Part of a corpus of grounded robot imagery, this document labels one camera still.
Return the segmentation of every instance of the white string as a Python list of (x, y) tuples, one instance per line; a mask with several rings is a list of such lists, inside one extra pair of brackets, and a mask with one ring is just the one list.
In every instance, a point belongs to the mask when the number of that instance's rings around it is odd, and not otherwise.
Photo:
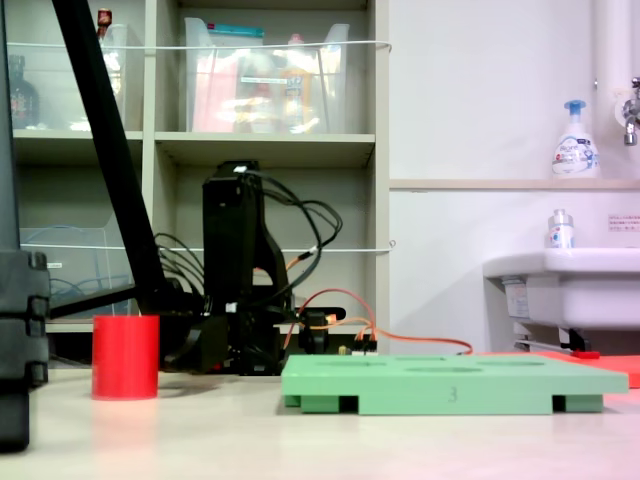
[[(194, 46), (194, 47), (179, 47), (179, 46), (144, 46), (144, 45), (136, 45), (136, 46), (123, 46), (123, 47), (105, 47), (102, 46), (103, 50), (253, 50), (260, 48), (304, 48), (304, 47), (324, 47), (326, 45), (380, 45), (383, 47), (389, 47), (389, 52), (393, 46), (390, 42), (382, 42), (378, 40), (352, 40), (348, 42), (329, 42), (329, 43), (301, 43), (296, 45), (251, 45), (246, 47), (216, 47), (216, 46)], [(9, 47), (32, 47), (32, 48), (67, 48), (65, 45), (52, 45), (49, 43), (17, 43), (17, 42), (7, 42), (7, 46)]]
[[(40, 243), (23, 243), (25, 248), (68, 248), (77, 250), (124, 250), (124, 247), (107, 247), (100, 245), (46, 245)], [(186, 252), (186, 248), (167, 248), (172, 252)], [(190, 248), (192, 252), (204, 252), (204, 248)], [(322, 253), (389, 253), (393, 248), (323, 248)], [(305, 253), (306, 248), (282, 248), (283, 253)]]

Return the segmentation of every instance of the tabletop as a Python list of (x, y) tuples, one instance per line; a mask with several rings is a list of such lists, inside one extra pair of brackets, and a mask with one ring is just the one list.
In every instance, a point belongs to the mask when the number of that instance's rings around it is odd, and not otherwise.
[(161, 374), (159, 398), (91, 399), (89, 370), (32, 394), (2, 480), (640, 478), (640, 390), (602, 414), (302, 415), (278, 378)]

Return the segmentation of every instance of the water tap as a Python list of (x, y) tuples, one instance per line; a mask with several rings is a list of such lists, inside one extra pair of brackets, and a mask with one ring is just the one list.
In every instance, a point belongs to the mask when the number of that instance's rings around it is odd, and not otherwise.
[(633, 77), (631, 85), (636, 93), (636, 98), (627, 100), (624, 104), (624, 144), (631, 147), (638, 144), (638, 134), (636, 133), (636, 123), (640, 123), (640, 77)]

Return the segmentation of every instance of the orange wire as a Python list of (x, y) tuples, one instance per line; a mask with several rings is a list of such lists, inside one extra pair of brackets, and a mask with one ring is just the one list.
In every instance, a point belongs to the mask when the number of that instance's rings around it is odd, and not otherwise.
[[(307, 300), (305, 300), (305, 302), (300, 306), (300, 308), (298, 309), (298, 315), (300, 315), (302, 313), (302, 311), (307, 308), (307, 306), (309, 305), (309, 303), (311, 303), (311, 301), (320, 296), (323, 295), (325, 293), (344, 293), (345, 295), (349, 295), (350, 297), (356, 299), (360, 305), (362, 305), (366, 310), (367, 310), (367, 314), (369, 315), (370, 320), (367, 320), (367, 322), (371, 323), (372, 326), (375, 326), (376, 324), (376, 320), (375, 320), (375, 315), (373, 313), (373, 309), (369, 306), (369, 304), (367, 302), (365, 302), (362, 298), (360, 298), (358, 295), (356, 295), (355, 293), (344, 289), (344, 288), (325, 288), (324, 290), (320, 290), (319, 292), (314, 293), (313, 295), (311, 295), (309, 298), (307, 298)], [(293, 334), (293, 327), (295, 326), (295, 323), (291, 324), (291, 327), (289, 328), (289, 332), (287, 333), (287, 337), (284, 339), (284, 346), (283, 348), (287, 348), (287, 346), (289, 345), (289, 342), (291, 341), (291, 335)]]
[[(456, 340), (453, 338), (439, 338), (439, 337), (409, 337), (405, 335), (396, 335), (395, 333), (387, 332), (386, 330), (377, 328), (375, 324), (375, 315), (373, 313), (373, 309), (369, 306), (369, 304), (365, 302), (362, 298), (360, 298), (358, 295), (356, 295), (355, 293), (350, 292), (349, 290), (345, 290), (343, 288), (326, 288), (324, 290), (320, 290), (319, 292), (314, 293), (300, 306), (300, 308), (298, 309), (298, 314), (302, 313), (302, 311), (309, 305), (309, 303), (311, 303), (311, 301), (314, 298), (324, 293), (344, 293), (346, 295), (349, 295), (350, 297), (355, 298), (367, 310), (367, 313), (369, 314), (370, 319), (366, 319), (362, 317), (350, 317), (344, 320), (340, 320), (336, 323), (332, 323), (330, 325), (325, 325), (322, 327), (311, 327), (312, 330), (326, 330), (333, 327), (339, 327), (340, 325), (344, 325), (345, 323), (358, 322), (358, 323), (365, 323), (366, 325), (356, 335), (357, 340), (363, 339), (366, 331), (371, 330), (372, 340), (377, 340), (377, 334), (379, 333), (380, 335), (383, 335), (392, 340), (399, 340), (403, 342), (444, 343), (449, 345), (458, 345), (461, 347), (465, 347), (467, 349), (465, 352), (463, 352), (463, 354), (470, 355), (473, 353), (473, 347), (471, 346), (471, 344), (463, 340)], [(291, 335), (293, 334), (293, 329), (295, 325), (296, 323), (292, 323), (291, 327), (289, 328), (289, 332), (287, 333), (287, 337), (285, 338), (285, 341), (284, 341), (283, 348), (285, 349), (287, 348), (287, 346), (289, 345), (289, 342), (291, 341)]]
[(300, 263), (300, 257), (296, 257), (293, 260), (291, 260), (289, 263), (287, 263), (287, 266), (285, 267), (285, 269), (289, 270), (289, 269), (295, 267), (299, 263)]

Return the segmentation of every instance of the blue pump head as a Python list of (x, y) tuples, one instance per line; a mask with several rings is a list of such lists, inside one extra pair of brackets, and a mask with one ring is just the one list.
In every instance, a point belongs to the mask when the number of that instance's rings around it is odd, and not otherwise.
[(582, 100), (571, 100), (564, 104), (564, 108), (569, 110), (569, 115), (572, 117), (577, 116), (578, 119), (580, 118), (580, 110), (586, 106), (586, 102), (583, 102)]

